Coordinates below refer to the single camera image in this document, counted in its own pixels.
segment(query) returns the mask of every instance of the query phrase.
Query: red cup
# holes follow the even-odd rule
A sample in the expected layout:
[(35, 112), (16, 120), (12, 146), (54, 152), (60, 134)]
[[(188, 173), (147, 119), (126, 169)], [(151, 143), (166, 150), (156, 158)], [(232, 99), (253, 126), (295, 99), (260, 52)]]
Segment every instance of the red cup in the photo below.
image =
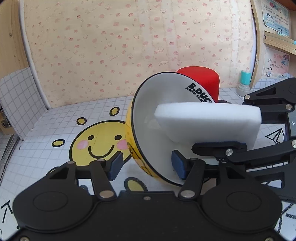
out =
[(179, 69), (177, 73), (192, 78), (206, 89), (216, 103), (218, 102), (220, 78), (214, 70), (201, 66), (189, 66)]

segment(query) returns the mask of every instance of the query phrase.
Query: pink cheek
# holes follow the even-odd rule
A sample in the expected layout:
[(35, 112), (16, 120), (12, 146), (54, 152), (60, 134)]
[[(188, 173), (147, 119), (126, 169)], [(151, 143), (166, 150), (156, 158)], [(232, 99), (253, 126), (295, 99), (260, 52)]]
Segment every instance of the pink cheek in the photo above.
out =
[(126, 150), (128, 148), (126, 140), (119, 141), (116, 146), (117, 146), (117, 149), (119, 150)]
[(87, 140), (82, 140), (80, 142), (78, 142), (77, 144), (77, 149), (82, 150), (84, 148), (86, 148), (89, 145), (89, 142)]

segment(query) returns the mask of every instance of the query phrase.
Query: yellow bowl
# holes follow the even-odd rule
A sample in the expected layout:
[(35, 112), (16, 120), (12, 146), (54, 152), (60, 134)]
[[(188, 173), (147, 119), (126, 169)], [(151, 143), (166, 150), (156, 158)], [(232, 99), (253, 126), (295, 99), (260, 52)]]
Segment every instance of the yellow bowl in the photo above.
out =
[[(158, 125), (154, 113), (159, 104), (175, 102), (214, 102), (193, 79), (174, 72), (155, 74), (135, 93), (126, 116), (126, 140), (132, 157), (152, 177), (181, 186), (171, 164), (171, 153), (178, 149), (186, 158), (198, 157), (191, 146), (172, 142)], [(203, 158), (216, 163), (214, 158)]]

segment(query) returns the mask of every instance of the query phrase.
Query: white sponge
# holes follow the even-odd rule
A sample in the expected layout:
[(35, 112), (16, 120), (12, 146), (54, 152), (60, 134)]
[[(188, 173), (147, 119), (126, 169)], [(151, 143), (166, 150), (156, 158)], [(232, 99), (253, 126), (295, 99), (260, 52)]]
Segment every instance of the white sponge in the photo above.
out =
[(223, 103), (160, 104), (155, 118), (177, 143), (238, 141), (254, 147), (261, 125), (261, 111), (250, 105)]

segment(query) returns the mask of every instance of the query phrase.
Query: white tiled surface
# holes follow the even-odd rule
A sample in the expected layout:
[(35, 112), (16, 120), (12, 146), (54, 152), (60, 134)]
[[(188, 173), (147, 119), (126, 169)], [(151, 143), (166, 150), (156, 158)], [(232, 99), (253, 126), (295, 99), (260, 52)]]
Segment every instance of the white tiled surface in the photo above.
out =
[(3, 156), (3, 153), (5, 151), (5, 148), (8, 144), (8, 141), (9, 141), (9, 138), (11, 137), (12, 135), (3, 135), (1, 132), (0, 132), (0, 160)]
[[(243, 98), (236, 95), (235, 88), (220, 90), (219, 98), (234, 104), (243, 102)], [(125, 120), (131, 99), (132, 97), (105, 99), (46, 111), (36, 122), (33, 130), (27, 134), (26, 140), (18, 143), (8, 163), (0, 186), (0, 206), (8, 200), (12, 203), (18, 193), (43, 177), (51, 168), (69, 161), (70, 145), (83, 129), (94, 123), (109, 119)], [(109, 111), (113, 107), (119, 107), (120, 112), (111, 117)], [(85, 117), (87, 123), (83, 126), (77, 125), (76, 120), (79, 117)], [(280, 128), (283, 128), (284, 131), (284, 125), (281, 124), (262, 125), (256, 141), (256, 148), (274, 145), (275, 143), (265, 136)], [(52, 142), (56, 139), (64, 139), (66, 143), (59, 148), (54, 148)], [(145, 183), (149, 191), (178, 190), (178, 187), (172, 187), (162, 182), (159, 183), (156, 179), (146, 175), (131, 159), (123, 166), (117, 179), (112, 182), (117, 193), (124, 190), (123, 180), (127, 177), (140, 179)], [(0, 217), (3, 217), (3, 212), (4, 210), (0, 209)], [(296, 209), (291, 208), (288, 213), (296, 215)], [(291, 226), (294, 227), (293, 225), (296, 225), (294, 219), (283, 216), (281, 234), (289, 240), (296, 236), (296, 231), (291, 232), (290, 229)], [(16, 222), (13, 215), (7, 213), (7, 219), (3, 224), (0, 222), (0, 228), (3, 232), (3, 238), (14, 233), (16, 231)]]
[(29, 67), (0, 80), (0, 101), (8, 120), (21, 139), (26, 138), (46, 112)]

